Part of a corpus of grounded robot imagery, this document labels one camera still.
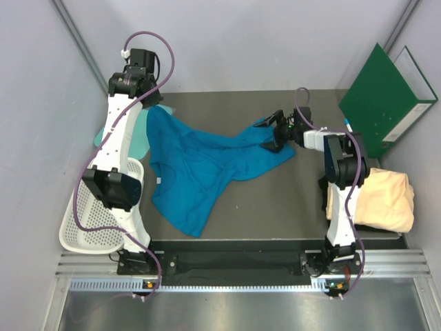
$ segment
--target binder label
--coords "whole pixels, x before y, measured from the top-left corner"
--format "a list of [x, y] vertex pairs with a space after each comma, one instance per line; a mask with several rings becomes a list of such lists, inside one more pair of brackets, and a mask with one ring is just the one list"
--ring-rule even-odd
[[432, 106], [431, 103], [417, 103], [411, 111], [392, 129], [383, 139], [384, 142], [393, 143], [418, 119], [424, 112]]

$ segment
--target teal plastic object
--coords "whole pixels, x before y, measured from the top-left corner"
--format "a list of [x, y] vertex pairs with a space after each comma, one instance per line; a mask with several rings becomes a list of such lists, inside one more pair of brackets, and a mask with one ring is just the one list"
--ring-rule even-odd
[[[172, 114], [173, 110], [170, 107], [158, 105], [162, 109], [164, 109], [168, 114]], [[149, 113], [148, 109], [142, 109], [136, 119], [136, 123], [133, 129], [132, 134], [132, 142], [130, 143], [129, 148], [129, 157], [132, 157], [136, 160], [141, 160], [145, 157], [147, 152], [150, 149], [149, 139], [147, 138], [147, 132], [145, 131], [145, 126], [147, 123], [147, 114]], [[104, 128], [98, 132], [94, 139], [95, 147], [98, 147], [101, 141], [103, 140], [103, 132]]]

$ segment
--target basket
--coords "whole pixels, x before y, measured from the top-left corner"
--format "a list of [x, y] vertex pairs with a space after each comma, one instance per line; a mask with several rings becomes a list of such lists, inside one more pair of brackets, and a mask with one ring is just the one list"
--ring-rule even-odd
[[[141, 162], [129, 158], [128, 175], [138, 179], [143, 185], [144, 168]], [[63, 217], [59, 238], [61, 245], [71, 252], [83, 254], [109, 254], [123, 247], [124, 241], [118, 230], [101, 230], [85, 232], [80, 230], [74, 221], [72, 207], [73, 193]], [[78, 217], [85, 228], [100, 226], [117, 226], [116, 219], [104, 208], [101, 201], [95, 199], [88, 187], [81, 181], [78, 191]]]

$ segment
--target gray wall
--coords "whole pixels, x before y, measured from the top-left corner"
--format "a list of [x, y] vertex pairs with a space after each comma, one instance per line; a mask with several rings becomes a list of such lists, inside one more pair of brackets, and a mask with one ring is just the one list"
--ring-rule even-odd
[[[441, 97], [441, 1], [423, 0], [397, 42], [392, 59], [407, 45]], [[409, 237], [424, 249], [441, 291], [441, 103], [434, 105], [384, 158], [384, 166], [409, 174], [415, 189], [415, 224]]]
[[[163, 35], [176, 53], [162, 92], [348, 88], [407, 0], [64, 0], [109, 77], [128, 35]], [[170, 56], [153, 38], [131, 46]]]
[[0, 330], [38, 330], [106, 98], [47, 0], [0, 9]]

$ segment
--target folded beige towel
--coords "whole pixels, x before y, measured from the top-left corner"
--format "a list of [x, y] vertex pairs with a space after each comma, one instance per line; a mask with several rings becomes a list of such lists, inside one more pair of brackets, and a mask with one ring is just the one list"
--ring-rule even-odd
[[[326, 217], [332, 216], [332, 190], [328, 186]], [[371, 168], [357, 201], [356, 224], [395, 232], [413, 225], [413, 188], [406, 174]]]

